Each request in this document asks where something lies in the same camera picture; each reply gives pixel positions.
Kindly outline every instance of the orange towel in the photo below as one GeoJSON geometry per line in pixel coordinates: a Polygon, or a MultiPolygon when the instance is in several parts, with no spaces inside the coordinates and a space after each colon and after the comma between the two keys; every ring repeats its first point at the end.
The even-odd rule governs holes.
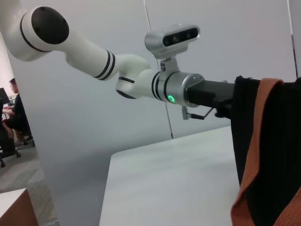
{"type": "MultiPolygon", "coordinates": [[[[246,190],[255,180],[260,168],[260,134],[264,107],[269,94],[277,83],[276,79],[263,79],[260,82],[254,110],[254,128],[246,159],[246,167],[238,197],[231,209],[233,226],[255,226],[246,201],[246,190]]],[[[301,226],[301,189],[280,214],[274,226],[301,226]]]]}

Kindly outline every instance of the floor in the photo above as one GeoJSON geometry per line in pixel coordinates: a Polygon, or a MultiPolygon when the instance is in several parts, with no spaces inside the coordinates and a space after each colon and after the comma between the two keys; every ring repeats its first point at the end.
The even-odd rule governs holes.
{"type": "Polygon", "coordinates": [[[0,193],[27,188],[40,226],[59,226],[37,150],[32,145],[19,147],[20,158],[11,156],[0,169],[0,193]]]}

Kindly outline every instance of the white table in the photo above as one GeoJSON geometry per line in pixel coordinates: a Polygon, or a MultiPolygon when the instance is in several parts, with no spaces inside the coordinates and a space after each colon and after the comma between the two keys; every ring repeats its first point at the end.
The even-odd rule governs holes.
{"type": "Polygon", "coordinates": [[[100,226],[230,226],[230,127],[114,154],[100,226]]]}

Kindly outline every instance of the green led light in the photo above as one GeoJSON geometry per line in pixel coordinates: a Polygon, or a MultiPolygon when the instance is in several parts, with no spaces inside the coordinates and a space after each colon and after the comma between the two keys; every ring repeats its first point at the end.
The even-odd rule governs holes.
{"type": "Polygon", "coordinates": [[[170,101],[170,102],[172,102],[172,103],[174,103],[174,102],[175,102],[175,99],[174,99],[174,97],[173,97],[173,96],[171,96],[171,95],[169,95],[169,96],[168,96],[168,99],[169,99],[169,101],[170,101]]]}

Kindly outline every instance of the person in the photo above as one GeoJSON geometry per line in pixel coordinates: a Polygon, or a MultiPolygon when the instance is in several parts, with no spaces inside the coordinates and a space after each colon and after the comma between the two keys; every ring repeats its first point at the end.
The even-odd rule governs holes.
{"type": "Polygon", "coordinates": [[[11,117],[7,120],[4,120],[3,126],[8,132],[8,137],[14,139],[14,132],[16,132],[16,136],[19,143],[24,142],[24,137],[22,135],[22,131],[28,130],[28,121],[25,114],[25,110],[23,107],[23,103],[20,98],[19,89],[16,83],[16,80],[13,78],[10,82],[10,88],[12,91],[17,94],[15,105],[14,106],[6,106],[3,109],[3,113],[9,114],[11,117]]]}

